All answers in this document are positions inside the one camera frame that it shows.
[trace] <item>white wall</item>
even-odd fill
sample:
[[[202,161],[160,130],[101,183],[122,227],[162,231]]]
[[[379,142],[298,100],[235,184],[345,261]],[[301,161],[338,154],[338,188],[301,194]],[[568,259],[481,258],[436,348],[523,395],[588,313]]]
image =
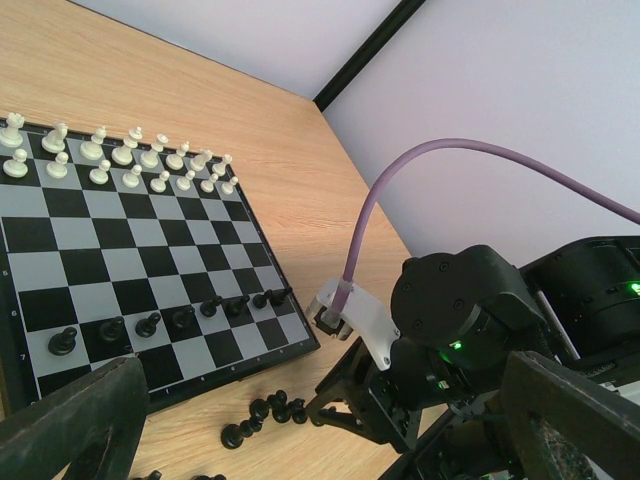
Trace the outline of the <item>white wall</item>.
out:
[[[371,185],[405,150],[468,137],[640,209],[640,3],[432,0],[325,112]],[[427,154],[381,205],[414,255],[487,243],[516,265],[640,229],[524,168]]]
[[[398,0],[76,0],[76,3],[313,98]]]

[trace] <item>purple cable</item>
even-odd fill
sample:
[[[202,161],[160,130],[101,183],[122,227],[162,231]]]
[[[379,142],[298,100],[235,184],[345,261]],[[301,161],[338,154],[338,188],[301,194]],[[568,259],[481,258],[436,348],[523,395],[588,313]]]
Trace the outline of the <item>purple cable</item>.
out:
[[[342,279],[345,282],[341,282],[343,288],[338,287],[336,294],[331,303],[331,309],[335,313],[342,312],[347,298],[349,297],[348,284],[353,282],[353,273],[356,269],[356,262],[358,261],[358,254],[360,253],[360,246],[362,245],[362,237],[364,236],[364,230],[373,211],[373,207],[378,201],[378,197],[382,192],[382,189],[389,183],[393,176],[398,171],[409,163],[414,158],[422,155],[423,153],[431,152],[433,150],[440,150],[443,148],[463,148],[466,150],[475,150],[477,152],[490,153],[498,157],[506,158],[512,162],[519,163],[520,165],[530,168],[551,180],[558,182],[560,185],[564,185],[569,190],[573,190],[584,198],[591,200],[592,202],[600,205],[601,207],[610,210],[611,212],[620,215],[627,220],[640,225],[640,213],[635,210],[631,210],[624,205],[605,197],[601,193],[591,190],[589,187],[576,182],[574,179],[567,177],[566,175],[554,170],[553,168],[544,165],[543,163],[534,160],[533,158],[522,155],[521,153],[514,152],[507,148],[492,145],[490,143],[479,142],[477,140],[467,140],[465,138],[442,138],[440,140],[431,140],[430,142],[422,143],[411,150],[403,153],[398,157],[391,165],[389,165],[384,172],[380,174],[375,181],[369,194],[362,205],[358,221],[356,222],[356,228],[351,238],[351,245],[349,245],[349,253],[347,255],[347,263],[344,267],[344,273]]]

